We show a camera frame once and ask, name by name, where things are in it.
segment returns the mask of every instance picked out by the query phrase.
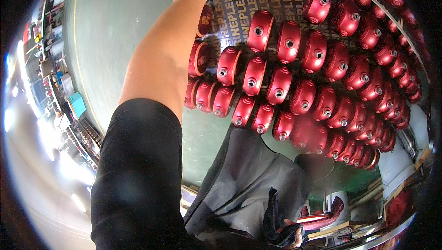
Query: black apron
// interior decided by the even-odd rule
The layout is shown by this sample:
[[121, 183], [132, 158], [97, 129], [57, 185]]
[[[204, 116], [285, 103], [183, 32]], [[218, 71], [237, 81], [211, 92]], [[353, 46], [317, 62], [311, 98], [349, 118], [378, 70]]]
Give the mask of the black apron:
[[[187, 210], [186, 230], [201, 240], [210, 237], [209, 233], [236, 231], [269, 242], [268, 222], [272, 219], [268, 217], [266, 226], [263, 225], [266, 210], [269, 208], [268, 215], [273, 216], [276, 229], [285, 225], [284, 219], [296, 221], [311, 186], [309, 176], [299, 165], [273, 152], [259, 135], [231, 125]], [[272, 201], [275, 190], [277, 199]]]

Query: skin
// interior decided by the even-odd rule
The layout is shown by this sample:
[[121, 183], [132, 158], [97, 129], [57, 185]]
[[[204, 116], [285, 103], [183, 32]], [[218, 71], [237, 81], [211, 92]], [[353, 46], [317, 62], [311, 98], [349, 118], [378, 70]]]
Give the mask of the skin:
[[[152, 99], [169, 108], [182, 125], [189, 56], [206, 1], [175, 0], [157, 18], [130, 58], [118, 105], [134, 98]], [[298, 229], [288, 249], [301, 243]]]

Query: black shirt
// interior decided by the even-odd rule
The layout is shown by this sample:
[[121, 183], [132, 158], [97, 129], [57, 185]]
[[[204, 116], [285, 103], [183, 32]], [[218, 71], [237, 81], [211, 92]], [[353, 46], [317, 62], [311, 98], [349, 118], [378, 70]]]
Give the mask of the black shirt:
[[97, 249], [198, 249], [180, 214], [182, 129], [149, 99], [114, 112], [91, 193]]

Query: green floor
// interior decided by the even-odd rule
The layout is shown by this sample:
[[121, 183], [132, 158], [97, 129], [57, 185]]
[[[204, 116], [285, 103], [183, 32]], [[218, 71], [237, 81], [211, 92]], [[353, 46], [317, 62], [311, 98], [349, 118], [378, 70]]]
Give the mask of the green floor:
[[[103, 133], [106, 133], [116, 107], [125, 69], [135, 46], [171, 2], [172, 0], [65, 1], [63, 30], [69, 72], [73, 76], [76, 89], [85, 100], [86, 116]], [[206, 115], [198, 110], [184, 110], [185, 183], [201, 185], [224, 139], [230, 120], [231, 116], [218, 119], [215, 115]], [[263, 139], [272, 150], [292, 160], [298, 154], [289, 141], [275, 141], [271, 132], [264, 134]], [[315, 184], [310, 199], [322, 203], [326, 183], [328, 186], [333, 184], [333, 190], [358, 192], [378, 177], [378, 170], [367, 172], [339, 163], [335, 165], [329, 179]]]

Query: hand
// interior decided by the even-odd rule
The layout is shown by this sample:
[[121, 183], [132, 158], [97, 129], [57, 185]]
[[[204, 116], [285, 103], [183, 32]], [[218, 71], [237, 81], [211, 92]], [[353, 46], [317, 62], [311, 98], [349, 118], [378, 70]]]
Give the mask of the hand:
[[[284, 223], [285, 225], [289, 226], [289, 225], [293, 225], [296, 224], [296, 222], [293, 222], [291, 220], [288, 219], [284, 219]], [[302, 234], [301, 234], [301, 229], [302, 228], [298, 228], [295, 232], [295, 236], [296, 236], [296, 241], [294, 244], [289, 244], [286, 247], [284, 247], [284, 249], [295, 249], [296, 247], [300, 247], [302, 244]], [[277, 233], [280, 233], [282, 231], [282, 227], [279, 228], [278, 230], [276, 230]]]

